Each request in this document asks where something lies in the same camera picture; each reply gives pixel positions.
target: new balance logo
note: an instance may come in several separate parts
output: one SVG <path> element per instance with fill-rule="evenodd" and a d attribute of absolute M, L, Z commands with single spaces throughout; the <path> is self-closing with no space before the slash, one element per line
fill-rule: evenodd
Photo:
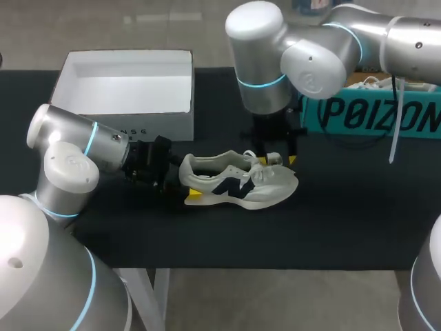
<path fill-rule="evenodd" d="M 255 185 L 251 178 L 242 186 L 242 188 L 240 188 L 240 179 L 230 177 L 220 183 L 219 186 L 213 190 L 213 193 L 220 195 L 228 192 L 230 197 L 243 199 L 254 189 L 254 187 Z"/>

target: sneaker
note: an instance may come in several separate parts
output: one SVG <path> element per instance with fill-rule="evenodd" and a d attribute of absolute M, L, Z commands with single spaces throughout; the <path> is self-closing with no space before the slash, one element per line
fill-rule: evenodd
<path fill-rule="evenodd" d="M 217 157 L 188 154 L 179 180 L 190 187 L 186 205 L 235 203 L 256 210 L 276 205 L 294 193 L 298 179 L 281 165 L 263 165 L 253 152 L 230 150 Z"/>

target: black table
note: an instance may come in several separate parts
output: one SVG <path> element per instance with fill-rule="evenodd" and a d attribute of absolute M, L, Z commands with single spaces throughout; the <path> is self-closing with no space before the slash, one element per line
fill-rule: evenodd
<path fill-rule="evenodd" d="M 39 158 L 25 138 L 57 75 L 0 72 L 0 194 L 36 187 Z M 238 138 L 250 115 L 231 68 L 196 70 L 195 116 L 196 140 L 177 143 L 176 153 L 251 147 Z M 390 145 L 385 139 L 353 152 L 322 134 L 302 137 L 297 191 L 255 212 L 234 205 L 173 208 L 142 185 L 103 177 L 77 221 L 76 237 L 113 268 L 408 269 L 441 213 L 441 143 L 401 139 L 393 165 Z"/>

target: white strap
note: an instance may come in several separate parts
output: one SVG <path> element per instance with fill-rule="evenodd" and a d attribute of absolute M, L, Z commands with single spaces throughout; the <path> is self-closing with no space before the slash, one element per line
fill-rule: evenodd
<path fill-rule="evenodd" d="M 392 29 L 392 27 L 401 19 L 403 16 L 396 16 L 393 19 L 390 20 L 389 24 L 387 24 L 386 31 L 384 32 L 383 38 L 381 39 L 380 44 L 380 54 L 379 54 L 379 60 L 380 60 L 380 67 L 383 72 L 388 72 L 386 67 L 386 59 L 384 58 L 384 54 L 386 52 L 386 41 L 387 36 L 389 35 L 389 31 Z"/>
<path fill-rule="evenodd" d="M 395 122 L 395 130 L 393 131 L 393 139 L 392 139 L 392 147 L 391 154 L 389 155 L 389 163 L 393 162 L 395 158 L 395 151 L 397 149 L 398 136 L 400 135 L 400 126 L 401 126 L 401 118 L 402 118 L 402 106 L 404 101 L 404 87 L 406 86 L 406 81 L 404 79 L 400 79 L 400 97 L 398 98 L 398 111 L 397 111 L 397 119 Z"/>

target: blue led ring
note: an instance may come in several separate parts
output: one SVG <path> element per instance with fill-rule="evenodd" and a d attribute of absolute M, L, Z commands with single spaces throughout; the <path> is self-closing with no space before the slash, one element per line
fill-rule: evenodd
<path fill-rule="evenodd" d="M 46 214 L 49 214 L 50 216 L 56 216 L 56 217 L 61 217 L 64 219 L 69 219 L 70 217 L 77 217 L 79 214 L 74 214 L 74 215 L 63 215 L 63 214 L 57 214 L 56 212 L 51 212 L 50 210 L 44 208 L 40 201 L 37 198 L 37 192 L 34 193 L 34 197 L 35 197 L 35 202 L 37 203 L 38 207 L 44 211 Z"/>
<path fill-rule="evenodd" d="M 85 151 L 84 151 L 85 156 L 87 156 L 89 153 L 90 147 L 92 146 L 92 142 L 95 138 L 95 134 L 96 134 L 97 130 L 98 130 L 98 123 L 94 122 L 94 128 L 92 129 L 92 133 L 90 134 L 88 146 L 85 148 Z"/>
<path fill-rule="evenodd" d="M 246 86 L 247 88 L 268 88 L 269 86 L 276 85 L 277 83 L 282 81 L 285 77 L 286 77 L 286 74 L 283 74 L 282 76 L 278 77 L 275 81 L 272 81 L 272 82 L 266 83 L 266 84 L 259 84 L 259 85 L 245 83 L 245 82 L 241 81 L 239 78 L 237 78 L 237 81 L 240 84 Z"/>
<path fill-rule="evenodd" d="M 85 302 L 84 308 L 80 313 L 80 316 L 78 316 L 78 319 L 76 319 L 74 326 L 70 328 L 70 331 L 76 331 L 78 327 L 80 326 L 81 322 L 84 320 L 85 315 L 87 314 L 90 304 L 92 303 L 92 298 L 94 297 L 95 293 L 95 287 L 96 287 L 96 267 L 95 267 L 95 260 L 90 251 L 85 247 L 85 250 L 88 251 L 90 262 L 92 264 L 92 284 L 90 285 L 90 291 L 88 299 Z"/>
<path fill-rule="evenodd" d="M 340 28 L 340 29 L 343 29 L 344 31 L 350 33 L 354 37 L 354 39 L 357 41 L 358 46 L 360 46 L 360 61 L 359 61 L 359 63 L 361 62 L 361 60 L 363 59 L 363 47 L 361 46 L 360 39 L 357 37 L 357 35 L 355 33 L 353 33 L 352 30 L 350 30 L 347 27 L 342 26 L 340 23 L 336 23 L 336 22 L 325 23 L 325 24 L 323 24 L 323 26 L 333 26 L 335 28 Z"/>

